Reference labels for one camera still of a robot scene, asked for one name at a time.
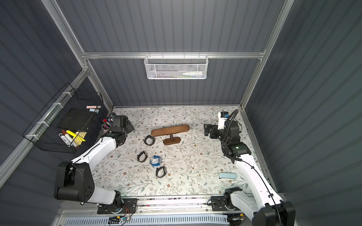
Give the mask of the black slim watch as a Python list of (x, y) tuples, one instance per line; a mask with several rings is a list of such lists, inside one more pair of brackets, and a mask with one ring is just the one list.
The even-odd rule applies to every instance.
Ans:
[(139, 153), (137, 155), (137, 161), (140, 163), (144, 163), (145, 161), (147, 161), (148, 159), (148, 155), (145, 151), (142, 151), (141, 153)]

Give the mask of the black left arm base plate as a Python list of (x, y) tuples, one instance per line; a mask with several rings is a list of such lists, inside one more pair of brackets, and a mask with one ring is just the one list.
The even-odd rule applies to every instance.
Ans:
[(136, 198), (126, 198), (122, 199), (120, 205), (115, 204), (98, 204), (97, 214), (133, 214), (137, 210), (137, 201)]

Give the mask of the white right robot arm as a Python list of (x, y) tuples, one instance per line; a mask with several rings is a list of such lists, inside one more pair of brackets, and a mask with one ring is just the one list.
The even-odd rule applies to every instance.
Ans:
[(223, 156), (230, 159), (241, 173), (254, 196), (252, 200), (240, 187), (226, 189), (223, 202), (226, 209), (239, 209), (254, 226), (293, 226), (296, 210), (272, 188), (258, 168), (251, 150), (240, 140), (238, 110), (218, 113), (218, 124), (204, 125), (204, 135), (221, 142)]

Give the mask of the black rugged watch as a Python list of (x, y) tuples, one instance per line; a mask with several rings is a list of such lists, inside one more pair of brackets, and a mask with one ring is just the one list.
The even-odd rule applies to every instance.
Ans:
[(148, 135), (143, 139), (143, 141), (147, 146), (152, 146), (155, 144), (156, 139), (152, 135)]

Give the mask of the brown wooden watch stand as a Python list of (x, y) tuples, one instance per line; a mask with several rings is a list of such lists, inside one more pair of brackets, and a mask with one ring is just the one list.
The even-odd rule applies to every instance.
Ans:
[(174, 137), (173, 135), (178, 134), (178, 133), (188, 132), (189, 129), (190, 129), (190, 127), (187, 124), (179, 125), (179, 126), (173, 126), (173, 127), (166, 127), (166, 128), (162, 128), (162, 129), (155, 129), (155, 130), (151, 131), (151, 136), (160, 137), (160, 136), (169, 135), (170, 137), (167, 138), (167, 139), (164, 139), (163, 144), (165, 146), (175, 145), (175, 144), (179, 144), (181, 142), (181, 138), (180, 137)]

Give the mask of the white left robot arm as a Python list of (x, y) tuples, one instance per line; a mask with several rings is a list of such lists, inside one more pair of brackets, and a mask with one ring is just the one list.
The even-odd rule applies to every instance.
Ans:
[(70, 162), (62, 162), (56, 171), (54, 197), (57, 200), (95, 203), (121, 208), (123, 201), (119, 191), (95, 185), (92, 171), (103, 158), (123, 145), (134, 126), (125, 115), (111, 115), (111, 126), (100, 139), (80, 156)]

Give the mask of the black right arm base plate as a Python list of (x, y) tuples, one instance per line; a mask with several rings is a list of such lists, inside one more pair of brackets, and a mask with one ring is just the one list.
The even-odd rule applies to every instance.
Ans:
[(227, 206), (223, 196), (211, 196), (210, 200), (213, 211), (234, 211), (236, 209)]

